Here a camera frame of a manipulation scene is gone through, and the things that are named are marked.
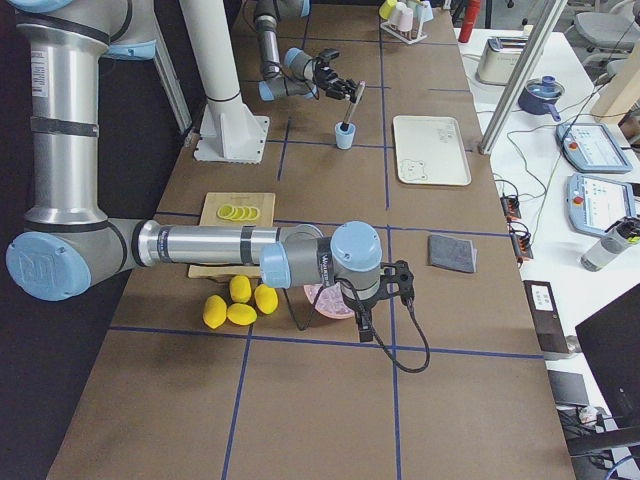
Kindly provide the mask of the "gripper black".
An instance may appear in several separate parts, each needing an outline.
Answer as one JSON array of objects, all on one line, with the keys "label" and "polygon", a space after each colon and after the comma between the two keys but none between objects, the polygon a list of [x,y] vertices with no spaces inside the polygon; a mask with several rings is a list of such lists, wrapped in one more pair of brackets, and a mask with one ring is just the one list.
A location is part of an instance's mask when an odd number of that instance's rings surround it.
[{"label": "gripper black", "polygon": [[354,102],[358,84],[353,79],[342,79],[330,65],[317,59],[314,64],[314,83],[332,99]]},{"label": "gripper black", "polygon": [[372,341],[372,309],[379,301],[388,299],[386,287],[375,283],[370,288],[357,289],[352,281],[342,278],[341,294],[344,304],[355,314],[359,342]]}]

